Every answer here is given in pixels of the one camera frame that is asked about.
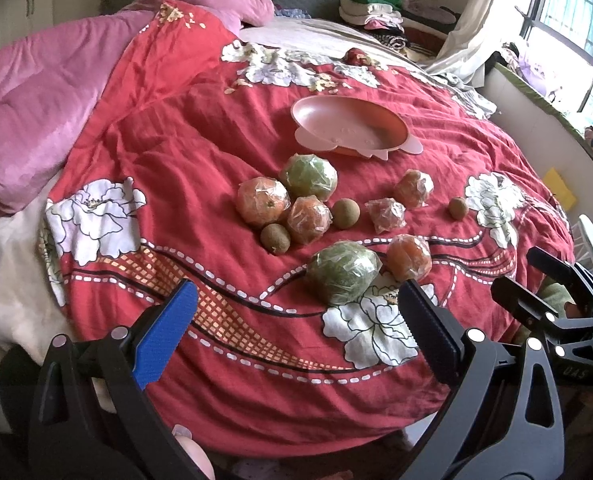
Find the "animal-shaped bowl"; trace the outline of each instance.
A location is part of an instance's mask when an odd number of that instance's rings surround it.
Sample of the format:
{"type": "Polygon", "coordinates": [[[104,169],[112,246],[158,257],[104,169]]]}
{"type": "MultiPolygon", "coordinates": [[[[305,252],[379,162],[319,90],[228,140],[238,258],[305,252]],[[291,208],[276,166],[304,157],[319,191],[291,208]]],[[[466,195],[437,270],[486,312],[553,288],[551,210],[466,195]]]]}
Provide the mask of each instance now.
{"type": "Polygon", "coordinates": [[[292,106],[299,125],[296,142],[314,152],[375,156],[403,150],[418,155],[423,146],[403,120],[381,105],[354,97],[314,95],[292,106]]]}

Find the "pink duvet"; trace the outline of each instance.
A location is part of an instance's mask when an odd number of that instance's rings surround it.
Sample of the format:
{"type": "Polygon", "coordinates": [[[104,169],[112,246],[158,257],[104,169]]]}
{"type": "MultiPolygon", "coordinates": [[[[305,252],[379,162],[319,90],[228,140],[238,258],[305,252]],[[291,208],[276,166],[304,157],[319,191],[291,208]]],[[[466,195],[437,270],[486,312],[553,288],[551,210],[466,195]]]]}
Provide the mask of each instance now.
{"type": "MultiPolygon", "coordinates": [[[[182,0],[233,33],[264,25],[271,0],[182,0]]],[[[0,216],[29,204],[61,166],[126,46],[163,0],[63,23],[0,50],[0,216]]]]}

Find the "kiwi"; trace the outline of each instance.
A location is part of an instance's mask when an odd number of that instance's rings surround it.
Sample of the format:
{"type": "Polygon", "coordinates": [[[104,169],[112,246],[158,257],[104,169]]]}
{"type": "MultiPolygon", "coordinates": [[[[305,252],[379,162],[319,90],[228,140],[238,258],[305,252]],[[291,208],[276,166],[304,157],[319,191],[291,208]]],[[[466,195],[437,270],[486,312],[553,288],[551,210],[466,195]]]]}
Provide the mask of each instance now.
{"type": "Polygon", "coordinates": [[[337,229],[349,229],[359,221],[361,208],[350,198],[342,198],[333,205],[333,224],[337,229]]]}
{"type": "Polygon", "coordinates": [[[260,232],[260,243],[272,254],[285,254],[290,248],[290,235],[281,224],[270,224],[260,232]]]}
{"type": "Polygon", "coordinates": [[[450,200],[448,204],[448,211],[454,220],[463,220],[467,216],[469,208],[465,203],[465,198],[456,196],[450,200]]]}

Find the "blue gripper pad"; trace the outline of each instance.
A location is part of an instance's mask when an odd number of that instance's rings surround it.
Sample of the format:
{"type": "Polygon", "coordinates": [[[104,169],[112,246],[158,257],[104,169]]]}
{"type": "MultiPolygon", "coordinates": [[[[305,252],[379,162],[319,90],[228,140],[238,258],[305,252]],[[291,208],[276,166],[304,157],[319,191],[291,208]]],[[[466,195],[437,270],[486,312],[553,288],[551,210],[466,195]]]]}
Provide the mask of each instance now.
{"type": "Polygon", "coordinates": [[[198,304],[196,285],[183,283],[168,298],[163,312],[141,338],[134,351],[134,378],[143,390],[161,378],[181,338],[192,322],[198,304]]]}

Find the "floral bedspread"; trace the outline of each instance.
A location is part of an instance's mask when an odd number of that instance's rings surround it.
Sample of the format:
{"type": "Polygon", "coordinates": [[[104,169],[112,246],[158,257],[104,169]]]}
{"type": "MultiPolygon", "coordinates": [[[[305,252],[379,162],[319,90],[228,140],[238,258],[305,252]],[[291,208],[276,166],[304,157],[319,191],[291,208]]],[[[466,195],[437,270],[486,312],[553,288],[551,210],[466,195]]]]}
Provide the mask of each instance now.
{"type": "Polygon", "coordinates": [[[333,200],[389,196],[403,173],[429,173],[428,205],[402,232],[425,237],[421,282],[465,327],[510,338],[516,323],[490,295],[496,276],[536,291],[538,245],[571,260],[565,217],[509,136],[448,91],[351,51],[344,59],[243,44],[208,12],[169,2],[132,42],[78,139],[46,208],[49,274],[81,337],[131,324],[182,278],[198,311],[163,378],[147,388],[169,425],[210,449],[297,456],[344,449],[402,428],[443,402],[397,308],[384,266],[363,297],[321,304],[304,286],[314,252],[352,239],[384,254],[368,215],[347,231],[268,254],[234,209],[240,182],[275,176],[301,151],[291,105],[315,92],[398,113],[422,140],[387,162],[326,154],[333,200]],[[454,196],[472,210],[456,222],[454,196]]]}

